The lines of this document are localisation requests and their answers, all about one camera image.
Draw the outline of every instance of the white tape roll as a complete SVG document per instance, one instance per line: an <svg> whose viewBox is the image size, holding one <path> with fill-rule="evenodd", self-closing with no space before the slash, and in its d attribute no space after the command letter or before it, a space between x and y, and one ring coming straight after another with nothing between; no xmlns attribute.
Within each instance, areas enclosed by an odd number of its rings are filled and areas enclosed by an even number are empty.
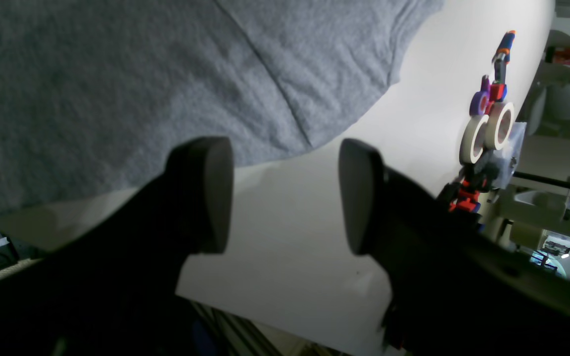
<svg viewBox="0 0 570 356"><path fill-rule="evenodd" d="M488 120L488 115L475 115L470 118L461 140L461 162L475 164L481 157Z"/></svg>
<svg viewBox="0 0 570 356"><path fill-rule="evenodd" d="M514 125L514 103L494 103L489 113L485 147L502 149Z"/></svg>

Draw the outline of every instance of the gray t-shirt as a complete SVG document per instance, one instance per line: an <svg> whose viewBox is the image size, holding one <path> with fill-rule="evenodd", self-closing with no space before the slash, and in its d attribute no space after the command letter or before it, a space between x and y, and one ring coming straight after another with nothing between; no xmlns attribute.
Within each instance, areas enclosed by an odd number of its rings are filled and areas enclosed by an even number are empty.
<svg viewBox="0 0 570 356"><path fill-rule="evenodd" d="M0 1L0 214L144 185L197 136L239 166L322 146L442 2Z"/></svg>

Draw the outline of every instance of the orange object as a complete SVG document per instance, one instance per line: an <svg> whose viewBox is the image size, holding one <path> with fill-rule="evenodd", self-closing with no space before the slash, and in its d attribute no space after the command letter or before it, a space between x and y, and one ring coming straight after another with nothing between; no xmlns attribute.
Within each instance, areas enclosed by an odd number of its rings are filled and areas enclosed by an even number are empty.
<svg viewBox="0 0 570 356"><path fill-rule="evenodd" d="M471 201L478 201L480 194L481 192L479 191L466 192L463 189L461 189L461 191L459 191L459 199L469 199Z"/></svg>
<svg viewBox="0 0 570 356"><path fill-rule="evenodd" d="M561 65L570 65L570 48L569 47L548 47L545 54L547 63L556 63Z"/></svg>

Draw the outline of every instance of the black cable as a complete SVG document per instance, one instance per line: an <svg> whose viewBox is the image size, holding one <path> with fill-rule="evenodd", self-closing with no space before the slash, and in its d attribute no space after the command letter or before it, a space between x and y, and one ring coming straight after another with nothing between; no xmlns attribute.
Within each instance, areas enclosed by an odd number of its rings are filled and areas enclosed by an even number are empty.
<svg viewBox="0 0 570 356"><path fill-rule="evenodd" d="M522 172L514 172L514 177L521 178L521 179L534 180L536 182L547 183L547 184L555 185L557 187L563 187L563 188L570 189L570 183L564 182L563 180L546 178L546 177L536 176L534 174L522 173Z"/></svg>

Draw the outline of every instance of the white table surface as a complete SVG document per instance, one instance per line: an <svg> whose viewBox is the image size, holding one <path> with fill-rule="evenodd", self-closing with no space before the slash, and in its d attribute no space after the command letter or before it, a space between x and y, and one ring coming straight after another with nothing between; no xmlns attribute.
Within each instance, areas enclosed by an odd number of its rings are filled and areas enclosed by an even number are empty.
<svg viewBox="0 0 570 356"><path fill-rule="evenodd" d="M344 135L308 155L236 171L228 250L190 257L177 293L355 356L384 354L380 321L391 290L372 259L348 250L339 144L355 137L376 146L387 165L438 194L461 168L469 103L503 34L517 32L507 99L520 108L553 10L549 0L448 0L411 43L401 82Z"/></svg>

